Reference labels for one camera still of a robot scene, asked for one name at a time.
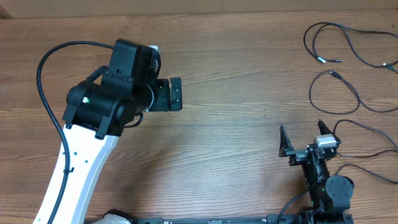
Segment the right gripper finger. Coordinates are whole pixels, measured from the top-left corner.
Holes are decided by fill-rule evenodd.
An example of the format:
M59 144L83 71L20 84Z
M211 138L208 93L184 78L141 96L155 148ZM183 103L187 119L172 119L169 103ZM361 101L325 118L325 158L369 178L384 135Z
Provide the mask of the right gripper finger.
M333 132L326 126L326 124L322 120L318 121L318 128L321 135L333 134Z
M280 126L280 147L279 147L279 157L290 156L294 151L294 148L290 142L290 139L286 133L285 126Z

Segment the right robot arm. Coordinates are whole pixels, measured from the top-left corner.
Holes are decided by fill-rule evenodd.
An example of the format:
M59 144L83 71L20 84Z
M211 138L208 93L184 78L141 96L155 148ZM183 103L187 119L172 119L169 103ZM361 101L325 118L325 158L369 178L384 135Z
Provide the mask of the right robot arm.
M336 157L341 140L327 128L323 121L318 122L320 135L305 149L295 150L286 133L280 127L279 157L289 158L290 166L301 166L307 189L290 200L280 211L277 223L353 223L350 209L353 196L353 181L342 175L331 175L326 162ZM297 215L284 212L297 199L308 193L312 205L303 207Z

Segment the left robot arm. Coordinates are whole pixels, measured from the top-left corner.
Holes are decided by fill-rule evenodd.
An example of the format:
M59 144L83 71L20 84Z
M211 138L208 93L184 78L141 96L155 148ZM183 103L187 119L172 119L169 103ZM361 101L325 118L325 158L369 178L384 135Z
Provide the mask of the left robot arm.
M50 114L62 141L36 223L83 223L101 170L126 128L146 112L180 111L182 81L159 78L155 45L118 39L108 65L67 94L62 120Z

